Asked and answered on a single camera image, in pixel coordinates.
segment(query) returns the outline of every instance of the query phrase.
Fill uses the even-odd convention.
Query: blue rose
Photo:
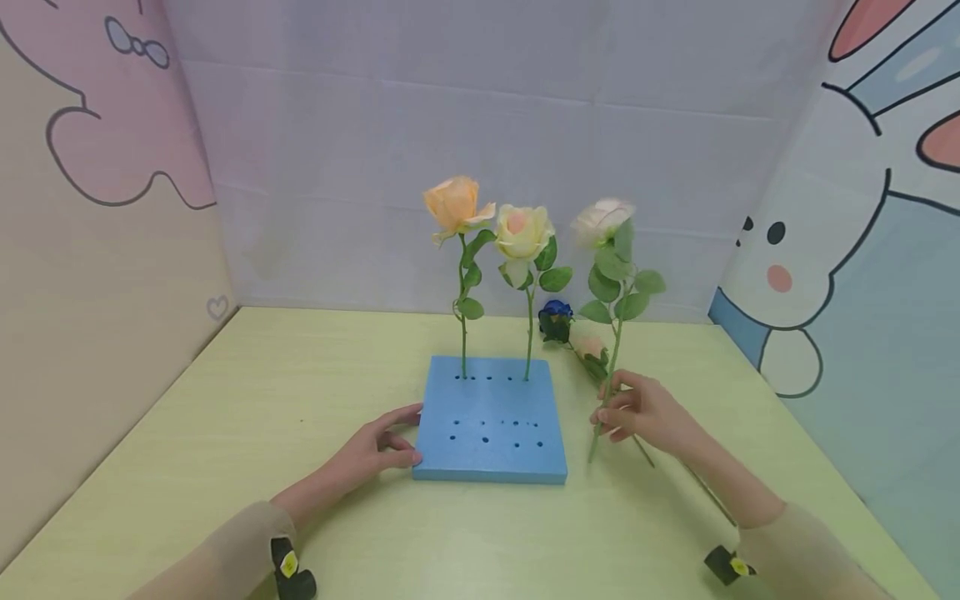
[[[570,322],[573,309],[562,300],[551,300],[537,313],[544,342],[566,344],[570,340]]]
[[[561,315],[567,317],[568,319],[573,318],[573,309],[570,308],[570,305],[563,300],[551,300],[547,304],[544,304],[538,316],[542,315],[543,313],[546,313],[550,316]]]

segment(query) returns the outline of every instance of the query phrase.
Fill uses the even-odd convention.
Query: sleeve
[[[892,600],[816,517],[787,505],[769,525],[740,531],[737,551],[778,600]]]
[[[270,540],[296,535],[285,511],[248,506],[198,547],[137,590],[129,600],[239,600],[274,571]]]

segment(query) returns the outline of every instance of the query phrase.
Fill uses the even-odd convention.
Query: heart drawing
[[[211,298],[206,301],[206,314],[210,316],[210,319],[220,321],[227,314],[229,307],[230,301],[227,300],[226,295]]]

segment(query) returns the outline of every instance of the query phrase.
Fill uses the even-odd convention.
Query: flower head
[[[617,198],[604,198],[581,212],[573,221],[576,243],[582,248],[604,246],[624,221],[634,215],[634,207]]]
[[[607,349],[603,340],[595,335],[573,336],[570,339],[570,344],[573,346],[573,351],[585,360],[588,356],[593,356],[600,361],[603,358],[604,350]]]
[[[573,309],[563,300],[551,300],[537,313],[537,321],[544,342],[566,344],[570,339]]]
[[[530,271],[530,263],[543,252],[556,232],[543,206],[500,206],[495,244],[500,253],[507,257],[504,273],[511,285],[523,285]]]
[[[543,308],[540,310],[539,314],[546,314],[548,316],[559,315],[567,317],[568,319],[572,319],[573,309],[570,308],[570,305],[563,300],[551,300],[547,304],[543,305]]]
[[[479,228],[493,218],[496,204],[487,203],[477,212],[479,190],[479,183],[458,175],[423,192],[423,203],[442,228],[439,233],[433,234],[434,243],[441,244],[457,233]]]

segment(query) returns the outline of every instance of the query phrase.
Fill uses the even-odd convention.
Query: person's right hand
[[[610,433],[611,441],[622,442],[636,434],[681,460],[703,451],[712,441],[700,423],[656,379],[617,371],[612,385],[614,396],[610,404],[590,416],[591,423],[602,423],[601,431]],[[601,386],[600,400],[604,392]]]

